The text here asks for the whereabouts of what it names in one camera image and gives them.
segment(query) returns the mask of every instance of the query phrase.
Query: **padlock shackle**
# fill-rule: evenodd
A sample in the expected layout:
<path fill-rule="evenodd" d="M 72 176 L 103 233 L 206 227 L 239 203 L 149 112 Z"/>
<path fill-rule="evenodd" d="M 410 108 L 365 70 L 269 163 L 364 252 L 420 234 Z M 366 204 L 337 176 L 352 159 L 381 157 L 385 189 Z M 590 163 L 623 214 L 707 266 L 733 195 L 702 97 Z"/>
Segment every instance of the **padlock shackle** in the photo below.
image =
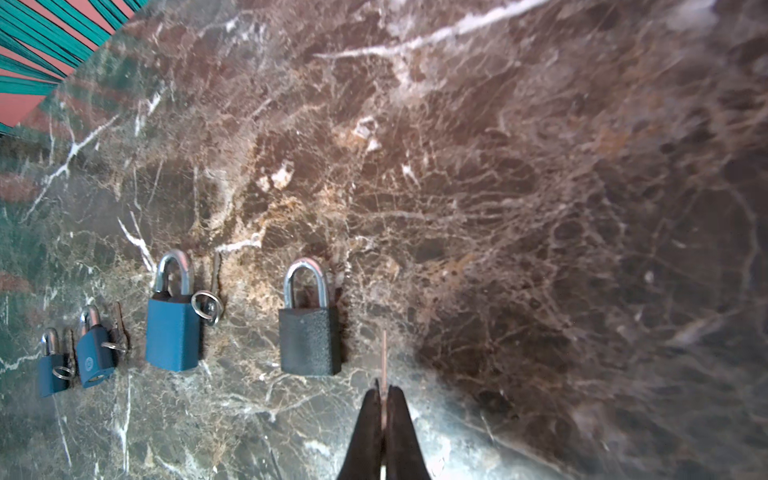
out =
<path fill-rule="evenodd" d="M 192 295 L 192 281 L 194 280 L 194 268 L 192 260 L 182 250 L 174 248 L 163 255 L 157 264 L 157 275 L 154 278 L 154 291 L 165 292 L 168 290 L 168 275 L 165 272 L 166 267 L 171 260 L 176 260 L 181 272 L 181 295 Z"/>
<path fill-rule="evenodd" d="M 58 333 L 54 328 L 47 328 L 43 332 L 40 343 L 43 345 L 43 356 L 58 355 Z"/>
<path fill-rule="evenodd" d="M 101 325 L 101 316 L 98 314 L 98 308 L 91 304 L 85 307 L 80 314 L 80 334 L 85 335 L 91 327 Z"/>
<path fill-rule="evenodd" d="M 315 280 L 317 280 L 317 296 L 319 297 L 320 308 L 328 308 L 328 287 L 326 285 L 326 275 L 323 272 L 323 268 L 317 263 L 316 260 L 304 257 L 299 258 L 295 262 L 291 263 L 286 273 L 286 278 L 283 281 L 283 299 L 285 300 L 286 308 L 293 308 L 293 275 L 299 268 L 306 268 L 315 274 Z"/>

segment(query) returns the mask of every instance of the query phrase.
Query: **brown marble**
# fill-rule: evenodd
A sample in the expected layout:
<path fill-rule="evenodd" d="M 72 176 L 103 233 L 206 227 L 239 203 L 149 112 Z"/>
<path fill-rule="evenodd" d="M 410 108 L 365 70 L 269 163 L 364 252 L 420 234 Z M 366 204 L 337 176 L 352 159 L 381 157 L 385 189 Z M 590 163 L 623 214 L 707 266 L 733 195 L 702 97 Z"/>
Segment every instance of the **brown marble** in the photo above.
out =
<path fill-rule="evenodd" d="M 151 2 L 0 143 L 0 478 L 334 478 L 384 329 L 433 478 L 764 478 L 766 77 L 753 0 Z M 182 374 L 172 247 L 227 304 Z M 333 378 L 279 369 L 303 255 Z M 132 351 L 36 399 L 90 300 Z"/>

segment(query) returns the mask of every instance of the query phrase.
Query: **white marble vein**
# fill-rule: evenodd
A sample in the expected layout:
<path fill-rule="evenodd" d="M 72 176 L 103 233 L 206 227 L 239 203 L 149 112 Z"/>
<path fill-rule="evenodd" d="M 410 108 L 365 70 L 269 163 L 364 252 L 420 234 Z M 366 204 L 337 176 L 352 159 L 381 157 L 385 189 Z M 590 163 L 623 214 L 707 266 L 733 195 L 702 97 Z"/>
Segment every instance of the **white marble vein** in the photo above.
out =
<path fill-rule="evenodd" d="M 67 455 L 67 463 L 69 464 L 69 468 L 72 468 L 72 457 L 69 455 L 67 436 L 64 435 L 64 426 L 61 424 L 61 414 L 58 412 L 58 402 L 56 401 L 56 398 L 53 399 L 53 406 L 56 409 L 56 422 L 58 422 L 58 431 L 61 432 L 61 443 L 64 444 L 64 453 Z"/>
<path fill-rule="evenodd" d="M 114 431 L 120 437 L 123 448 L 123 472 L 130 471 L 130 452 L 128 451 L 128 426 L 131 424 L 131 373 L 128 372 L 127 398 L 125 400 L 125 421 L 122 426 L 116 426 Z"/>
<path fill-rule="evenodd" d="M 9 371 L 9 370 L 16 370 L 23 362 L 27 362 L 29 360 L 34 360 L 40 358 L 40 352 L 37 352 L 34 355 L 27 355 L 27 356 L 21 356 L 16 359 L 13 363 L 8 363 L 3 359 L 0 359 L 0 375 L 3 373 Z"/>
<path fill-rule="evenodd" d="M 136 114 L 136 121 L 134 124 L 134 137 L 139 136 L 141 129 L 144 128 L 144 125 L 147 124 L 147 119 L 152 115 L 152 113 L 154 112 L 154 109 L 157 108 L 157 106 L 160 104 L 160 100 L 163 98 L 164 92 L 165 92 L 165 88 L 161 89 L 159 92 L 156 92 L 152 96 L 152 100 L 142 100 L 139 102 L 138 113 Z M 144 102 L 147 103 L 146 115 L 141 114 L 141 105 L 144 104 Z"/>
<path fill-rule="evenodd" d="M 349 57 L 366 57 L 375 55 L 379 57 L 395 57 L 397 55 L 403 55 L 408 51 L 416 50 L 417 48 L 425 47 L 427 45 L 434 45 L 441 41 L 448 40 L 449 38 L 458 37 L 459 35 L 466 35 L 472 33 L 481 28 L 485 28 L 496 22 L 506 20 L 508 18 L 517 17 L 549 2 L 549 0 L 521 0 L 520 2 L 512 2 L 503 7 L 496 7 L 486 12 L 483 15 L 467 14 L 464 18 L 456 22 L 449 27 L 443 27 L 425 37 L 416 37 L 412 40 L 396 45 L 374 45 L 372 47 L 354 48 L 351 50 L 338 51 L 336 53 L 321 53 L 316 54 L 316 57 L 320 58 L 349 58 Z"/>
<path fill-rule="evenodd" d="M 139 230 L 139 224 L 136 221 L 136 215 L 134 215 L 133 211 L 131 211 L 131 218 L 134 221 L 134 227 L 136 228 L 138 237 L 134 237 L 133 235 L 128 233 L 128 230 L 125 228 L 125 225 L 123 224 L 123 220 L 120 220 L 120 218 L 118 218 L 118 223 L 120 223 L 120 228 L 123 230 L 123 233 L 125 234 L 125 238 L 127 238 L 128 241 L 131 242 L 136 247 L 139 247 L 139 251 L 141 251 L 141 259 L 142 261 L 144 261 L 144 266 L 147 267 L 147 270 L 150 273 L 155 273 L 157 271 L 157 264 L 154 262 L 152 255 L 149 253 L 149 248 L 147 248 L 147 242 L 145 242 L 144 238 L 141 236 L 141 230 Z"/>
<path fill-rule="evenodd" d="M 74 139 L 74 132 L 72 131 L 71 127 L 69 129 L 69 133 L 72 136 L 72 146 L 69 149 L 69 154 L 67 154 L 67 160 L 52 174 L 45 177 L 43 180 L 43 188 L 40 190 L 40 194 L 35 198 L 35 201 L 32 202 L 32 205 L 29 207 L 29 210 L 27 210 L 27 213 L 24 214 L 22 217 L 22 222 L 26 221 L 29 216 L 32 214 L 32 212 L 35 211 L 35 208 L 37 208 L 38 204 L 40 203 L 40 200 L 43 199 L 45 194 L 48 192 L 48 189 L 53 184 L 53 180 L 56 180 L 56 178 L 60 177 L 62 174 L 67 174 L 67 177 L 69 177 L 69 162 L 74 158 L 75 155 L 77 155 L 80 152 L 80 149 L 82 149 L 84 146 L 90 144 L 106 127 L 109 127 L 114 123 L 115 120 L 118 119 L 119 115 L 115 115 L 112 117 L 107 123 L 101 125 L 96 130 L 92 131 L 88 136 L 83 140 L 82 142 L 78 143 Z"/>
<path fill-rule="evenodd" d="M 251 235 L 250 239 L 241 240 L 235 243 L 227 243 L 226 245 L 219 245 L 218 247 L 216 247 L 216 251 L 221 253 L 228 253 L 228 252 L 233 252 L 235 250 L 240 250 L 241 248 L 244 248 L 244 247 L 261 248 L 261 239 L 263 238 L 265 233 L 266 233 L 266 226 L 262 227 L 261 230 Z"/>

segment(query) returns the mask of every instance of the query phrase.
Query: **key ring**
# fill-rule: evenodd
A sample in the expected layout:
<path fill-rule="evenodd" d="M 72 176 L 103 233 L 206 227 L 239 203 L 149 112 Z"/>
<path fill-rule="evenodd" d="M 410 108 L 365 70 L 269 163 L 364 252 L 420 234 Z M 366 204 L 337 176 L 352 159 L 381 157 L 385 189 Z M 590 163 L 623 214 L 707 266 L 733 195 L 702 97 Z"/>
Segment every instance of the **key ring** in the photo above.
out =
<path fill-rule="evenodd" d="M 101 342 L 101 346 L 103 346 L 104 348 L 117 350 L 118 352 L 123 352 L 123 353 L 128 351 L 128 349 L 125 349 L 119 346 L 117 343 L 112 343 L 112 342 Z"/>
<path fill-rule="evenodd" d="M 58 370 L 61 370 L 62 372 L 66 373 L 66 375 L 62 375 L 58 372 Z M 62 379 L 62 380 L 74 380 L 74 370 L 65 367 L 65 366 L 55 366 L 53 367 L 53 375 L 56 378 Z"/>
<path fill-rule="evenodd" d="M 211 300 L 214 301 L 216 304 L 216 314 L 215 315 L 209 315 L 208 313 L 205 313 L 203 310 L 200 309 L 199 306 L 197 306 L 197 296 L 207 296 Z M 204 318 L 205 320 L 208 320 L 208 325 L 214 326 L 217 323 L 219 323 L 219 318 L 221 318 L 221 313 L 224 311 L 224 305 L 221 303 L 221 300 L 218 296 L 215 296 L 212 294 L 212 292 L 209 292 L 208 290 L 198 290 L 195 292 L 195 294 L 192 296 L 192 300 L 190 301 L 192 303 L 192 308 L 194 309 L 194 312 Z"/>

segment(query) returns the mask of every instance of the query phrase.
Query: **blue padlock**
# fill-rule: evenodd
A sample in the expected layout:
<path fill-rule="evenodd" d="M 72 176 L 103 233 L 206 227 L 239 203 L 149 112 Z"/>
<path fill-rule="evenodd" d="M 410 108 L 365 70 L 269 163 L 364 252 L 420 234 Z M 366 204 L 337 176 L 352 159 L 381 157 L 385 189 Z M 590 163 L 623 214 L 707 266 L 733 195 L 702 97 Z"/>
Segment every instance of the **blue padlock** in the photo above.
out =
<path fill-rule="evenodd" d="M 43 357 L 38 363 L 38 388 L 40 398 L 43 399 L 66 390 L 72 378 L 72 371 L 65 365 L 56 329 L 45 329 L 40 343 L 43 345 Z"/>
<path fill-rule="evenodd" d="M 181 291 L 168 291 L 169 262 L 181 272 Z M 197 366 L 200 355 L 200 317 L 192 307 L 192 261 L 181 250 L 166 253 L 157 265 L 154 294 L 147 305 L 147 361 L 172 372 Z"/>
<path fill-rule="evenodd" d="M 98 309 L 94 305 L 85 307 L 80 315 L 81 337 L 75 350 L 78 354 L 78 372 L 84 389 L 105 381 L 114 372 L 114 357 L 106 345 L 109 342 L 107 329 L 101 325 Z"/>

